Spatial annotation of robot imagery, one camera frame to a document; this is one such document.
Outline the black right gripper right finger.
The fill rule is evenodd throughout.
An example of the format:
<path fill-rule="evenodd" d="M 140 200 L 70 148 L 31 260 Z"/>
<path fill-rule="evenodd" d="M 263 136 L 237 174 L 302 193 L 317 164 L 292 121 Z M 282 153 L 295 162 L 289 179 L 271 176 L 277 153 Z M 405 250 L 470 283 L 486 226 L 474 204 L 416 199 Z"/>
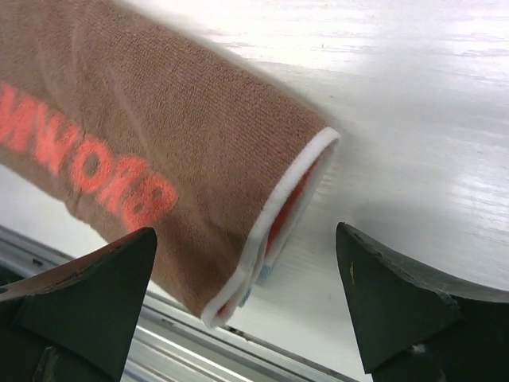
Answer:
<path fill-rule="evenodd" d="M 336 227 L 336 257 L 365 373 L 375 381 L 506 381 L 508 293 Z"/>

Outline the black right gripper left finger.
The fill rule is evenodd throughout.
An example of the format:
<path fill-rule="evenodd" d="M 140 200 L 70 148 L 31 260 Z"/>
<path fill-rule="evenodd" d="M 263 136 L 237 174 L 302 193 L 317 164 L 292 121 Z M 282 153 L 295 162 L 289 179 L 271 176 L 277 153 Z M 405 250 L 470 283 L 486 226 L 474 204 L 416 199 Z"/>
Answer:
<path fill-rule="evenodd" d="M 141 228 L 53 266 L 52 250 L 1 230 L 1 379 L 119 381 L 153 268 Z"/>

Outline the brown orange bear towel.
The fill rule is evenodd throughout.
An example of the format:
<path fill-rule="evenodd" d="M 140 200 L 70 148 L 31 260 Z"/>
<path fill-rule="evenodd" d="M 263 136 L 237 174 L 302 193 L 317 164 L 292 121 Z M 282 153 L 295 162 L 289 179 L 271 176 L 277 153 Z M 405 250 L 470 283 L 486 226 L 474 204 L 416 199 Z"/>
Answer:
<path fill-rule="evenodd" d="M 339 140 L 120 2 L 1 4 L 1 163 L 107 241 L 154 228 L 154 282 L 209 327 L 278 257 Z"/>

